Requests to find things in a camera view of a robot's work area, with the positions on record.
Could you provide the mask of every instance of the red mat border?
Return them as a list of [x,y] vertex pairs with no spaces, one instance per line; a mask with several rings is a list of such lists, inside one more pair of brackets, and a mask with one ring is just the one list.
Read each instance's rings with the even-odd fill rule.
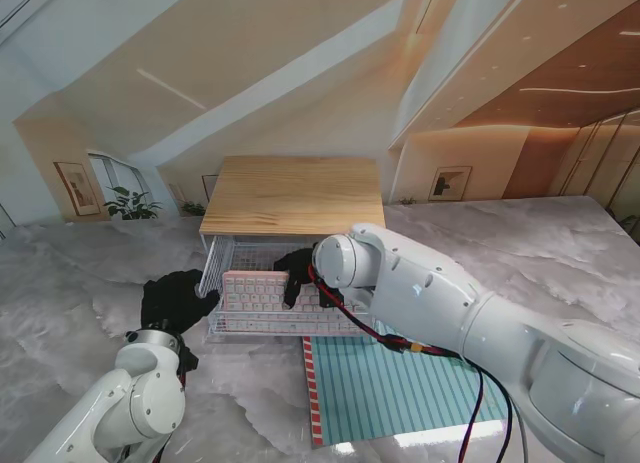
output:
[[318,401],[318,385],[316,384],[316,372],[311,352],[311,337],[302,337],[302,349],[304,351],[304,368],[307,375],[307,387],[309,388],[309,402],[311,412],[311,436],[314,445],[323,445],[322,423],[320,420],[320,402]]

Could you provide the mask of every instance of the blue striped mat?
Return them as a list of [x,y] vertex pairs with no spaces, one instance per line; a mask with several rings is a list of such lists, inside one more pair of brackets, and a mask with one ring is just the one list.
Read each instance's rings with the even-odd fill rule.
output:
[[[475,370],[450,358],[395,353],[372,341],[368,337],[305,338],[305,359],[312,359],[305,364],[314,444],[334,445],[469,422],[478,393]],[[485,378],[477,421],[505,415],[500,390]]]

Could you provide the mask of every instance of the metal wire basket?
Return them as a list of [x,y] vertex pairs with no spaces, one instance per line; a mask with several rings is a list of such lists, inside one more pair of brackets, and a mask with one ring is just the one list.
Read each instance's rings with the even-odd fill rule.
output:
[[[271,271],[273,263],[286,254],[309,248],[321,237],[233,237],[215,236],[198,288],[201,295],[218,290],[224,299],[223,275],[229,270]],[[365,323],[374,322],[364,306],[346,302]],[[337,308],[315,313],[302,311],[271,312],[225,311],[220,304],[209,315],[209,334],[288,335],[288,336],[363,336]]]

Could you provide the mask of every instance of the pink keyboard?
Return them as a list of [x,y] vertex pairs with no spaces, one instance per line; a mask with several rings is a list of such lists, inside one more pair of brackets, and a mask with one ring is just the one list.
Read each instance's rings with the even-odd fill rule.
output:
[[[227,271],[223,275],[222,315],[216,331],[296,335],[360,336],[337,308],[322,308],[318,289],[302,285],[293,309],[283,305],[289,275],[282,271]],[[352,312],[363,307],[345,302]]]

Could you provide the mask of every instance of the potted plant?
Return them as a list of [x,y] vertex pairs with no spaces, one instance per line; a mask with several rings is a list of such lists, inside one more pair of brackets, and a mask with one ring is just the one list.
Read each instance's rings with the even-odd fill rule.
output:
[[182,211],[191,216],[204,216],[206,210],[200,203],[194,203],[193,201],[183,201]]
[[123,220],[148,220],[158,218],[158,213],[154,210],[162,208],[162,205],[157,201],[148,204],[142,200],[144,195],[149,193],[148,191],[144,193],[134,191],[131,193],[122,186],[109,189],[116,192],[116,201],[107,201],[104,204],[109,211],[109,216],[120,213]]

